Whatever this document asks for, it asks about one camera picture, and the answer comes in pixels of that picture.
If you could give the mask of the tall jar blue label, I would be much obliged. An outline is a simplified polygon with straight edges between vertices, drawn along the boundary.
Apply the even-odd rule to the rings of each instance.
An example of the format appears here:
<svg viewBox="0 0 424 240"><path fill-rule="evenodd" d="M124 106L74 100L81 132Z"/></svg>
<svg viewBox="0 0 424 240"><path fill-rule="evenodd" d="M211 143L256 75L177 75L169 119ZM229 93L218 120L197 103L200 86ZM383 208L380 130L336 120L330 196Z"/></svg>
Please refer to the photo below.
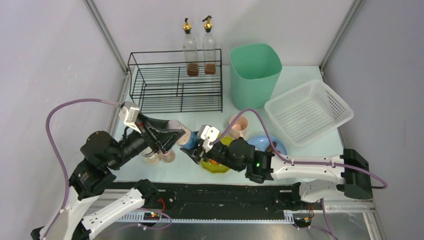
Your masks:
<svg viewBox="0 0 424 240"><path fill-rule="evenodd" d="M170 130L178 129L184 131L184 134L176 142L178 146L189 150L197 146L197 135L180 121L175 119L170 120L167 124L167 128Z"/></svg>

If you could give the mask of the oil bottle gold spout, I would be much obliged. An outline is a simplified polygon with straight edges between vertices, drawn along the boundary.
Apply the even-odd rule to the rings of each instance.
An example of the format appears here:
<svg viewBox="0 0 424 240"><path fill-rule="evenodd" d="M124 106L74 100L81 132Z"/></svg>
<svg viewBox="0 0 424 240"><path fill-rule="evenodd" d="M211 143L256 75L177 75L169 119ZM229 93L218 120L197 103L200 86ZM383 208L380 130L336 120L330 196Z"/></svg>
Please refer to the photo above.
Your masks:
<svg viewBox="0 0 424 240"><path fill-rule="evenodd" d="M204 73L214 75L216 73L216 40L212 34L212 17L208 15L202 20L205 35L202 39L202 52L204 61Z"/></svg>
<svg viewBox="0 0 424 240"><path fill-rule="evenodd" d="M197 77L199 75L197 42L195 37L192 35L192 26L188 20L188 18L184 19L182 27L185 33L182 47L186 62L187 75L189 77Z"/></svg>

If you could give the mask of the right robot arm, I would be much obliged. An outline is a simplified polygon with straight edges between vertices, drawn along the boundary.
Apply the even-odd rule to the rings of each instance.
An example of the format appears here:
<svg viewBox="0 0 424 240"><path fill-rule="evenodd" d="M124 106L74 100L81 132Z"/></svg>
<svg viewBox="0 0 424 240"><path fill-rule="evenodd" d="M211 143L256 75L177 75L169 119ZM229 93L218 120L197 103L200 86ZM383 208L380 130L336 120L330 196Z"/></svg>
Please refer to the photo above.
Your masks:
<svg viewBox="0 0 424 240"><path fill-rule="evenodd" d="M196 164L213 160L237 172L245 172L250 181L298 178L292 185L292 200L315 203L320 199L345 196L354 200L371 200L373 188L367 174L369 163L354 149L345 148L341 155L328 157L295 157L260 151L243 138L229 145L221 142L206 146L200 140L192 149L181 148Z"/></svg>

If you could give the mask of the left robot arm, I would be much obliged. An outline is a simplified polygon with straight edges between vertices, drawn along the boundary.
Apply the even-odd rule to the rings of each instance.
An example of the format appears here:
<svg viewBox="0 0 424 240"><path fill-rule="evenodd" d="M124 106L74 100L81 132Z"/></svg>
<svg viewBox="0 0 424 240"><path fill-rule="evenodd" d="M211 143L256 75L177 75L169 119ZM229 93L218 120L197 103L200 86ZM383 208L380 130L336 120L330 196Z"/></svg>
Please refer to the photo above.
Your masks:
<svg viewBox="0 0 424 240"><path fill-rule="evenodd" d="M151 208L158 202L155 185L141 179L118 200L86 214L116 179L113 170L119 170L143 151L148 154L169 152L185 134L182 129L169 129L168 120L149 118L141 113L136 117L135 127L121 141L106 131L96 131L87 138L80 148L84 159L67 181L69 195L65 207L59 211L59 217L31 231L33 240L92 240L127 213L141 207Z"/></svg>

